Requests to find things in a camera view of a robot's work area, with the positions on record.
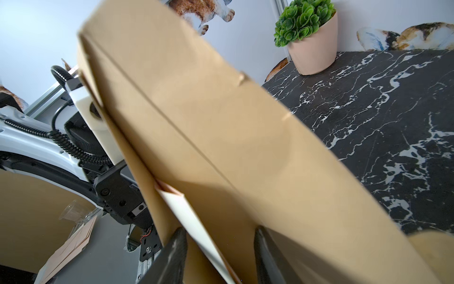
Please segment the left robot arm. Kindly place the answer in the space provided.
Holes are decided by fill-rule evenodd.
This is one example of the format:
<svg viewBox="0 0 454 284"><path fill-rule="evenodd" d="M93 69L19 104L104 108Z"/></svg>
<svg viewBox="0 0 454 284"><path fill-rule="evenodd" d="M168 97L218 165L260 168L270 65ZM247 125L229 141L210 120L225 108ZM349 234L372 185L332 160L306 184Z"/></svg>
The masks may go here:
<svg viewBox="0 0 454 284"><path fill-rule="evenodd" d="M127 246L153 261L162 243L124 160L113 162L74 106L46 124L18 108L1 108L1 169L37 177L85 198L123 225L140 230Z"/></svg>

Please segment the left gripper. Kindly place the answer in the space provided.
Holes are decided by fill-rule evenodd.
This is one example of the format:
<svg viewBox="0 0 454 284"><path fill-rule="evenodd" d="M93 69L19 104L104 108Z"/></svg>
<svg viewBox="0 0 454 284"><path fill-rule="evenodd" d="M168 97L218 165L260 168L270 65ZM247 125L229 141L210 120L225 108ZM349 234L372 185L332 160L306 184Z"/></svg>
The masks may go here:
<svg viewBox="0 0 454 284"><path fill-rule="evenodd" d="M64 129L65 139L91 158L78 162L87 181L78 177L64 178L68 187L95 202L120 224L134 225L139 236L132 243L140 247L140 260L153 259L162 244L126 162L111 161L80 113L65 122ZM94 163L93 159L103 163Z"/></svg>

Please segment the brown kraft envelope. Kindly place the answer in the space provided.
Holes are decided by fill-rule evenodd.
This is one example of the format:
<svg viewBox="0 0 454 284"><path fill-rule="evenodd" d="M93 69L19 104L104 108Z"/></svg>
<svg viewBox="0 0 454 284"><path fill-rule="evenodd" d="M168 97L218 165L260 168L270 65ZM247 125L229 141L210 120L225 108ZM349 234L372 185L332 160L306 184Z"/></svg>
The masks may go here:
<svg viewBox="0 0 454 284"><path fill-rule="evenodd" d="M437 284L373 196L266 90L158 1L105 1L79 32L79 69L158 235L185 195L244 284L266 228L305 284ZM189 238L186 284L226 281Z"/></svg>

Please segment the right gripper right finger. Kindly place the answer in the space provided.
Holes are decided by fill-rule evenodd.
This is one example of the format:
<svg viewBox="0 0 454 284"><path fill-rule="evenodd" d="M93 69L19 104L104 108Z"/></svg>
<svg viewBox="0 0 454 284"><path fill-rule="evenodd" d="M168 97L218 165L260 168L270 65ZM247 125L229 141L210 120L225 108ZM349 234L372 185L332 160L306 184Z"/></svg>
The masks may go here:
<svg viewBox="0 0 454 284"><path fill-rule="evenodd" d="M254 254L259 284L303 283L263 226L255 229Z"/></svg>

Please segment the cream letter paper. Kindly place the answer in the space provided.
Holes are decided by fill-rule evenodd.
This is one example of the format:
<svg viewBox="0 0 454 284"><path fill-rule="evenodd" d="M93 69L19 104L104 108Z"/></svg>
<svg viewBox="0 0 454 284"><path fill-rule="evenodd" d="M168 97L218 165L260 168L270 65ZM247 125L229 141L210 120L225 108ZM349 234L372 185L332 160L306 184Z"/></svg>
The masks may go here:
<svg viewBox="0 0 454 284"><path fill-rule="evenodd" d="M157 181L155 188L226 283L240 284L241 280L218 249L185 195L162 181Z"/></svg>

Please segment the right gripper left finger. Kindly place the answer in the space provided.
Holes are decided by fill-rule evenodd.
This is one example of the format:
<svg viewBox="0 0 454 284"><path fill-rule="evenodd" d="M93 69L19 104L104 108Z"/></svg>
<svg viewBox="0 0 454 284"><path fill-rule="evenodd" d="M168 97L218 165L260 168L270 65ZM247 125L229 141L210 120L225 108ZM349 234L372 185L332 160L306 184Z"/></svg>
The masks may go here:
<svg viewBox="0 0 454 284"><path fill-rule="evenodd" d="M179 227L139 284L182 284L188 252L187 233Z"/></svg>

